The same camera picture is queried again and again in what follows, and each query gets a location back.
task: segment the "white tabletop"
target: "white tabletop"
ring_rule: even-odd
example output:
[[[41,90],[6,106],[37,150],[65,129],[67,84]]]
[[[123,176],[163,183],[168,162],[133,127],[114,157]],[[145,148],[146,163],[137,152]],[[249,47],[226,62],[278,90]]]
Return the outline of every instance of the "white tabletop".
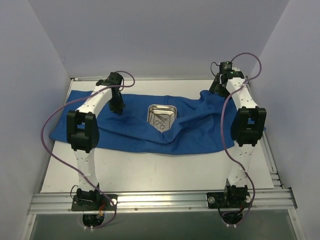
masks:
[[[73,81],[70,89],[90,91],[95,83]],[[122,93],[198,99],[199,92],[209,89],[211,83],[212,80],[138,80],[134,87],[125,88]],[[53,153],[77,166],[76,157],[68,143],[56,141]],[[224,151],[177,156],[97,148],[94,157],[96,176],[100,188],[105,192],[223,190],[232,164]],[[248,173],[256,189],[274,188],[261,142],[252,153]],[[41,192],[67,193],[76,184],[78,173],[52,157]]]

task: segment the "blue cloth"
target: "blue cloth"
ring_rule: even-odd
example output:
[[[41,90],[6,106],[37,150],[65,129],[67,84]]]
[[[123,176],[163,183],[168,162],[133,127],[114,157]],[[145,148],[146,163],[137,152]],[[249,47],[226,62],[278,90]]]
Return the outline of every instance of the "blue cloth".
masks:
[[[73,90],[67,101],[90,94],[90,91]],[[123,94],[122,97],[125,103],[122,115],[110,112],[106,104],[97,117],[100,133],[98,148],[170,155],[206,154],[223,150],[220,118],[224,98],[208,90],[201,91],[198,100],[168,95]],[[67,142],[67,112],[77,109],[81,104],[83,101],[64,108],[50,138]],[[148,108],[152,104],[173,105],[177,108],[177,119],[170,130],[161,133],[147,122]],[[230,128],[236,113],[231,99],[224,118],[224,137],[228,148],[234,145]]]

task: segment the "gray floor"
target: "gray floor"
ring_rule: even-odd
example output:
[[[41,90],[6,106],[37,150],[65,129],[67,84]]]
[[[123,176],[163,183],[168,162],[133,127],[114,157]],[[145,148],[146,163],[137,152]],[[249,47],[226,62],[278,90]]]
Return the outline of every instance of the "gray floor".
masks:
[[[31,240],[295,240],[286,210],[252,211],[237,228],[217,212],[119,214],[108,226],[84,231],[79,215],[38,215]]]

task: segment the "rectangular metal container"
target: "rectangular metal container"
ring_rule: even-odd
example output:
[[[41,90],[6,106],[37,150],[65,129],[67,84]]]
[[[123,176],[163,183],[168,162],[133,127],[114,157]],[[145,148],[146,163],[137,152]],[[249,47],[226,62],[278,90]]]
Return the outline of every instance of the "rectangular metal container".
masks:
[[[177,118],[177,108],[171,105],[150,105],[147,122],[161,133],[171,128]]]

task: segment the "silver tray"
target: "silver tray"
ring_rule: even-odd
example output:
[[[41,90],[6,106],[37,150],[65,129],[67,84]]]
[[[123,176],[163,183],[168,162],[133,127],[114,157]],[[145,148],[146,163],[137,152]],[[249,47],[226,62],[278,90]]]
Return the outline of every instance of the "silver tray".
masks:
[[[177,109],[170,105],[150,105],[147,121],[158,131],[164,132],[171,128],[177,118]]]

